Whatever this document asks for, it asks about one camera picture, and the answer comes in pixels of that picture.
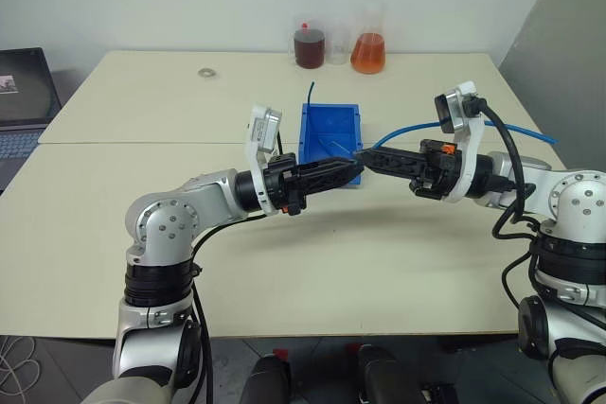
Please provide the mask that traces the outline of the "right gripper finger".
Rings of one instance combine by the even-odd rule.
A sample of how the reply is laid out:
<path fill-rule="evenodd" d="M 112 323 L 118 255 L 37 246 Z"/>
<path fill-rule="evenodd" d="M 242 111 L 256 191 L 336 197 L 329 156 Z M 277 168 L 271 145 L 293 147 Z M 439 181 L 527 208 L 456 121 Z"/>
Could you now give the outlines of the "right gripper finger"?
<path fill-rule="evenodd" d="M 424 164 L 424 156 L 418 152 L 386 147 L 358 150 L 357 159 L 367 167 L 412 167 Z"/>
<path fill-rule="evenodd" d="M 378 174 L 403 178 L 410 181 L 418 179 L 424 171 L 423 163 L 370 163 L 365 164 L 365 167 Z"/>

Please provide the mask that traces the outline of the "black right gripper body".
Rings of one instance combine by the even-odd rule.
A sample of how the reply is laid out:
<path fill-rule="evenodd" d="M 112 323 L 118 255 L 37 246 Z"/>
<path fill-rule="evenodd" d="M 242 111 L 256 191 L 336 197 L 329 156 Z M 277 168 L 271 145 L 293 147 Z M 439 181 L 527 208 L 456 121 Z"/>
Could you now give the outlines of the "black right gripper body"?
<path fill-rule="evenodd" d="M 459 179 L 461 151 L 454 143 L 423 139 L 419 152 L 425 158 L 425 168 L 410 182 L 409 188 L 418 197 L 441 200 Z"/>

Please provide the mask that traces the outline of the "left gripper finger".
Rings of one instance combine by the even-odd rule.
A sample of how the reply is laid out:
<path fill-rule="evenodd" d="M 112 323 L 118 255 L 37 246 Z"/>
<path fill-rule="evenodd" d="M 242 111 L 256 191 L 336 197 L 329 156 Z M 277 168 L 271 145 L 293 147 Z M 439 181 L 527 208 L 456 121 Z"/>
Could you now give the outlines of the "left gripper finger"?
<path fill-rule="evenodd" d="M 329 191 L 335 188 L 340 188 L 349 184 L 349 182 L 322 182 L 322 181 L 306 181 L 301 177 L 301 194 L 304 197 Z"/>
<path fill-rule="evenodd" d="M 306 181 L 350 182 L 361 174 L 361 164 L 345 157 L 330 157 L 299 166 L 299 175 Z"/>

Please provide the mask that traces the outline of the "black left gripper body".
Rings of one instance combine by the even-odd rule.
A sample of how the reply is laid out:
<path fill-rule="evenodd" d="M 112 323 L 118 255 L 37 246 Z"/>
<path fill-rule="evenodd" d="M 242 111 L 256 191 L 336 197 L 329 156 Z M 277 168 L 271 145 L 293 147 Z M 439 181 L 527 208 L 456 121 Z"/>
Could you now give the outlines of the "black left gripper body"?
<path fill-rule="evenodd" d="M 306 196 L 300 188 L 300 172 L 293 152 L 273 156 L 263 170 L 267 196 L 272 206 L 289 216 L 299 215 L 307 208 Z"/>

